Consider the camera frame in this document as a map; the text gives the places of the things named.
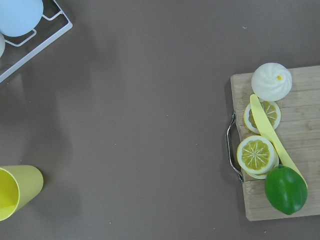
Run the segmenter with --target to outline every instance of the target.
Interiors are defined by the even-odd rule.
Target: dish rack
[[[43,0],[42,18],[32,31],[19,37],[4,36],[6,45],[0,57],[0,83],[72,26],[56,0]]]

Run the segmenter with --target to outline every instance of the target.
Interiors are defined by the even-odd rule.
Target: cutting board
[[[308,198],[303,208],[286,215],[271,206],[265,195],[265,180],[247,175],[243,170],[243,197],[248,220],[269,220],[320,214],[320,66],[289,69],[292,89],[276,103],[281,110],[281,121],[275,130],[284,148],[308,184]],[[237,114],[239,138],[255,135],[244,123],[244,110],[253,94],[253,73],[231,77],[233,108]]]

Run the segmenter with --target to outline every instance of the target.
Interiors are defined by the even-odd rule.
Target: brown table surface
[[[1,239],[319,239],[246,219],[225,143],[233,74],[320,65],[319,1],[58,2],[73,28],[0,84],[0,165],[45,181]]]

